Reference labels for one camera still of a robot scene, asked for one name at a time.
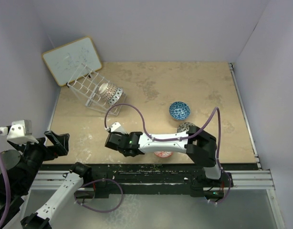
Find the white black diamond bowl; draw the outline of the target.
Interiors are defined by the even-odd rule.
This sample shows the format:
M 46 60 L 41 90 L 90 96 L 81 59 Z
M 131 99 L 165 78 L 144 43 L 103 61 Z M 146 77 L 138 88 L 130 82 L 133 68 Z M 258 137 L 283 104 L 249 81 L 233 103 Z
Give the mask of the white black diamond bowl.
M 110 100 L 108 101 L 108 103 L 113 106 L 122 96 L 123 94 L 123 89 L 119 88 L 117 89 L 117 91 L 115 92 L 115 94 L 110 98 Z

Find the red geometric pattern bowl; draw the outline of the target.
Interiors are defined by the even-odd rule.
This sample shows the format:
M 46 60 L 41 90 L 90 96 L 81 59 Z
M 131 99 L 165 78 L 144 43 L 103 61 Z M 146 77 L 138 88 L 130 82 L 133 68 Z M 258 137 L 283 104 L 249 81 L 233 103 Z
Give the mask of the red geometric pattern bowl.
M 159 158 L 168 158 L 173 155 L 173 152 L 157 151 L 154 154 Z

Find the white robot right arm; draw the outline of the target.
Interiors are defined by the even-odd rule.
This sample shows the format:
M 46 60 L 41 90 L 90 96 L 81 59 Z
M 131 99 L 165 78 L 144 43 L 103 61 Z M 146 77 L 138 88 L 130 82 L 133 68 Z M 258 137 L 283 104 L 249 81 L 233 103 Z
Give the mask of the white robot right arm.
M 232 179 L 222 169 L 219 154 L 221 144 L 221 127 L 218 138 L 202 128 L 191 126 L 188 131 L 174 134 L 148 135 L 142 132 L 124 132 L 122 127 L 110 128 L 105 147 L 118 151 L 125 157 L 136 157 L 157 151 L 176 152 L 187 155 L 195 165 L 205 171 L 206 182 L 216 187 L 226 176 L 229 185 Z

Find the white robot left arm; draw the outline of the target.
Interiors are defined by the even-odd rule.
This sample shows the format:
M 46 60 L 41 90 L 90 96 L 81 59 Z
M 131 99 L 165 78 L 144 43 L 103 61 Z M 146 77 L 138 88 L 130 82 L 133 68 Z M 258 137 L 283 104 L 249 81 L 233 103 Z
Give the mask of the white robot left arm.
M 44 134 L 35 138 L 21 126 L 0 128 L 0 135 L 5 135 L 13 147 L 0 151 L 0 229 L 13 222 L 29 195 L 38 189 L 54 193 L 38 210 L 20 220 L 20 228 L 51 229 L 70 197 L 92 182 L 90 168 L 81 163 L 64 173 L 41 171 L 43 162 L 66 156 L 69 151 L 69 134 Z

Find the brown floral pattern bowl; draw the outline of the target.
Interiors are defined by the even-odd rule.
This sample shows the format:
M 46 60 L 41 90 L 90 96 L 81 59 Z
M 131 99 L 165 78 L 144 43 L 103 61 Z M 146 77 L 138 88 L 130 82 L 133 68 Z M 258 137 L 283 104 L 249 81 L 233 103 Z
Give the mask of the brown floral pattern bowl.
M 99 95 L 102 99 L 108 102 L 116 93 L 118 87 L 112 83 L 103 83 L 99 87 Z

